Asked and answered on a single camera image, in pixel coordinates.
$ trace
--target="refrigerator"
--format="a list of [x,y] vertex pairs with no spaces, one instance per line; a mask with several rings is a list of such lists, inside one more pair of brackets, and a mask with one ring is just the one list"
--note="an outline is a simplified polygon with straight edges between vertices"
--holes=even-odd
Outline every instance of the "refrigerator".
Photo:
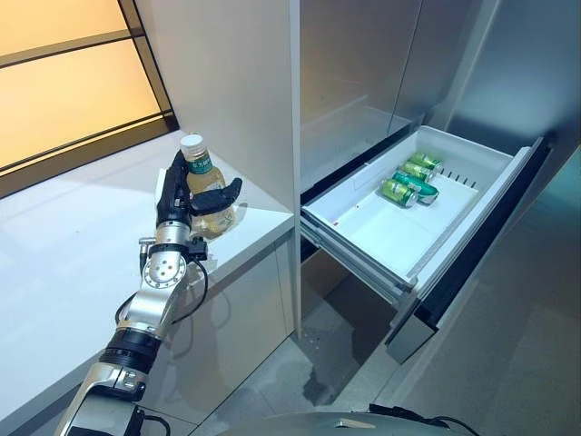
[[[300,2],[300,232],[397,311],[396,361],[577,147],[578,17],[569,0]],[[443,161],[440,194],[403,208],[379,187],[415,152]]]

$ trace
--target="plastic bottle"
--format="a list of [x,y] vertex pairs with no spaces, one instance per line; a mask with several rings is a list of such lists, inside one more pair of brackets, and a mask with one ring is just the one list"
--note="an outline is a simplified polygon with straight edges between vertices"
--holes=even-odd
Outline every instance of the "plastic bottle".
[[[212,164],[208,149],[199,134],[188,134],[180,140],[180,149],[188,162],[190,172],[186,182],[192,194],[221,189],[226,185],[220,169]],[[224,233],[234,222],[234,210],[230,206],[221,212],[192,218],[192,229],[206,237]]]

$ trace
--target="white bottle cap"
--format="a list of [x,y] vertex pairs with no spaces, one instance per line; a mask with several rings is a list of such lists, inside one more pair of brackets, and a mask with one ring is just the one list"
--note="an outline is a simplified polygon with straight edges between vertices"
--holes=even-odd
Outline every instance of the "white bottle cap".
[[184,154],[195,155],[205,151],[206,147],[202,144],[203,137],[200,134],[186,134],[180,140],[180,147]]

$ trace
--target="green can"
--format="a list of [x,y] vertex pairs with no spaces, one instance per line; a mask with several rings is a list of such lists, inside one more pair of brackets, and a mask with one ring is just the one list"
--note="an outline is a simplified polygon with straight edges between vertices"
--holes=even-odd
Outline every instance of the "green can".
[[396,171],[393,180],[405,184],[408,188],[418,191],[418,201],[424,204],[432,204],[438,198],[439,191],[436,186],[421,181],[418,177]]
[[393,179],[385,180],[381,184],[380,190],[384,197],[403,207],[411,207],[418,200],[418,193],[415,189],[408,188],[405,184]]
[[398,169],[404,173],[418,177],[422,182],[429,182],[429,180],[434,176],[434,173],[432,173],[428,168],[410,161],[401,164]]
[[430,154],[415,152],[413,155],[409,157],[408,160],[410,162],[413,162],[414,164],[423,166],[424,168],[428,168],[434,173],[439,173],[440,170],[442,169],[442,161]]

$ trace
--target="white countertop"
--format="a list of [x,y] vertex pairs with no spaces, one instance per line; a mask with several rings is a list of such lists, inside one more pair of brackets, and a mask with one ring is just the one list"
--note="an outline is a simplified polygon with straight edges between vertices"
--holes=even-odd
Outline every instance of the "white countertop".
[[[0,433],[72,389],[111,339],[116,308],[139,286],[138,239],[154,234],[158,169],[169,166],[182,134],[0,200]],[[241,176],[212,159],[227,182]],[[209,243],[211,283],[293,225],[292,213],[241,177],[237,223]]]

